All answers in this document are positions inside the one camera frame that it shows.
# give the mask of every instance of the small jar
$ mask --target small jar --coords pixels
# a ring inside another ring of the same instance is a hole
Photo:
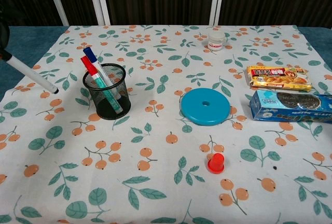
[[[222,31],[211,31],[209,33],[209,43],[207,47],[212,51],[219,51],[225,42],[225,33]]]

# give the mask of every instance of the red marker cap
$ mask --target red marker cap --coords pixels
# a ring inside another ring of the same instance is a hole
[[[81,61],[83,62],[84,66],[87,68],[91,76],[98,73],[97,69],[93,66],[93,64],[90,62],[89,58],[86,55],[81,58]]]
[[[216,153],[213,157],[208,161],[207,167],[209,168],[210,172],[213,174],[219,174],[224,170],[224,156],[220,153]]]

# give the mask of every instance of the black mesh pen holder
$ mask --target black mesh pen holder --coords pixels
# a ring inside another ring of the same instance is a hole
[[[107,120],[118,119],[126,115],[130,110],[130,101],[125,83],[126,71],[120,65],[105,63],[101,65],[108,76],[104,81],[111,80],[113,86],[99,88],[86,72],[83,76],[83,84],[89,90],[96,107],[97,114]]]

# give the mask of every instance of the floor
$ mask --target floor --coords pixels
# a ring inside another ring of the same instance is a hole
[[[67,28],[67,26],[11,26],[6,50],[32,67]],[[325,63],[332,67],[332,30],[321,27],[299,27],[298,29]],[[0,81],[5,83],[0,84],[0,100],[6,91],[13,88],[23,77],[24,75],[20,72],[2,62]]]

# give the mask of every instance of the yellow snack package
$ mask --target yellow snack package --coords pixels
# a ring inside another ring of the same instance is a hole
[[[300,67],[247,67],[250,86],[310,91],[312,86],[306,71]]]

